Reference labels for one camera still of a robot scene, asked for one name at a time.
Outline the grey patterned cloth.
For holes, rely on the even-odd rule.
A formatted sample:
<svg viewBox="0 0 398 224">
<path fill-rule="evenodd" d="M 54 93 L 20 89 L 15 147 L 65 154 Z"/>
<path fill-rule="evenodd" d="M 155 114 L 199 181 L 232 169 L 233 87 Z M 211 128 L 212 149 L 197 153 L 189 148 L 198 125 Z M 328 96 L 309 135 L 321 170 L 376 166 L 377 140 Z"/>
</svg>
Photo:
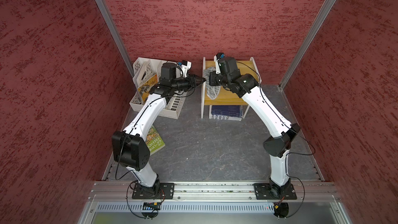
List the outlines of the grey patterned cloth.
<svg viewBox="0 0 398 224">
<path fill-rule="evenodd" d="M 215 67 L 209 67 L 209 68 L 206 68 L 206 69 L 203 71 L 204 78 L 206 79 L 206 85 L 205 85 L 205 88 L 206 88 L 206 95 L 207 95 L 211 100 L 215 100 L 215 99 L 218 97 L 218 95 L 219 95 L 219 93 L 220 93 L 220 90 L 221 90 L 221 87 L 220 87 L 220 86 L 211 86 L 211 85 L 210 85 L 210 73 L 211 73 L 211 72 L 215 72 L 215 71 L 216 71 L 216 68 L 215 68 Z"/>
</svg>

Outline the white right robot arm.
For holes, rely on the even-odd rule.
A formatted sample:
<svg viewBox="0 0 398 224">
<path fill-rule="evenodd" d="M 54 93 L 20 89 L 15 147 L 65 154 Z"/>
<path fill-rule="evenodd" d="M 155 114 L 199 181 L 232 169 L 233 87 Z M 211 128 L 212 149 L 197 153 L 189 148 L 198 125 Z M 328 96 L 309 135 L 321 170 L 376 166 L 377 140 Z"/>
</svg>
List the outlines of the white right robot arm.
<svg viewBox="0 0 398 224">
<path fill-rule="evenodd" d="M 235 58 L 223 53 L 214 56 L 216 70 L 210 73 L 211 86 L 222 86 L 250 106 L 267 127 L 270 137 L 263 143 L 271 161 L 270 194 L 281 198 L 291 185 L 288 176 L 288 153 L 300 127 L 292 124 L 273 106 L 260 86 L 260 78 L 240 73 Z"/>
</svg>

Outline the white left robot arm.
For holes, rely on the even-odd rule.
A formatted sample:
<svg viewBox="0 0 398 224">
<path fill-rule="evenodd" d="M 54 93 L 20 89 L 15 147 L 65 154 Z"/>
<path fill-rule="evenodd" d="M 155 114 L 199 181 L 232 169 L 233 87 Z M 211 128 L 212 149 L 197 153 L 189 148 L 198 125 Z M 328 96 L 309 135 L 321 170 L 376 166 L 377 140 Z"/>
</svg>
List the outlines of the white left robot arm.
<svg viewBox="0 0 398 224">
<path fill-rule="evenodd" d="M 150 88 L 143 108 L 123 131 L 116 131 L 112 135 L 114 160 L 118 166 L 134 174 L 139 188 L 149 198 L 159 194 L 160 180 L 149 164 L 147 135 L 160 112 L 176 93 L 189 92 L 205 82 L 205 78 L 189 72 L 191 66 L 192 63 L 185 60 L 163 63 L 159 81 Z"/>
</svg>

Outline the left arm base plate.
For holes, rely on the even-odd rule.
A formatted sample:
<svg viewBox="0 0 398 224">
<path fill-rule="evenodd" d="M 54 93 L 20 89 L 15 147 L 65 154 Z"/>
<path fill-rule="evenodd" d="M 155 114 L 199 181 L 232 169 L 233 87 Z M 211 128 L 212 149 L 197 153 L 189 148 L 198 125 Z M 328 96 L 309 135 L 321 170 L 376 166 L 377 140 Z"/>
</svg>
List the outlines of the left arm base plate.
<svg viewBox="0 0 398 224">
<path fill-rule="evenodd" d="M 170 200 L 173 199 L 175 184 L 174 183 L 155 183 L 153 187 L 144 187 L 141 184 L 130 186 L 132 190 L 132 199 L 139 200 Z"/>
</svg>

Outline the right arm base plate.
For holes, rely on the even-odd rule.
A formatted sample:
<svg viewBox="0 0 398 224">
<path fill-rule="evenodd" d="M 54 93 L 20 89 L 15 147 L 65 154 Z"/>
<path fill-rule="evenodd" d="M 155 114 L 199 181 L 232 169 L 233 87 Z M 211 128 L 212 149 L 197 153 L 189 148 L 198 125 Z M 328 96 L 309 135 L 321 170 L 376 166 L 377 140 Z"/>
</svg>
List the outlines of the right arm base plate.
<svg viewBox="0 0 398 224">
<path fill-rule="evenodd" d="M 269 183 L 253 184 L 257 200 L 296 200 L 295 189 L 290 182 L 283 186 Z"/>
</svg>

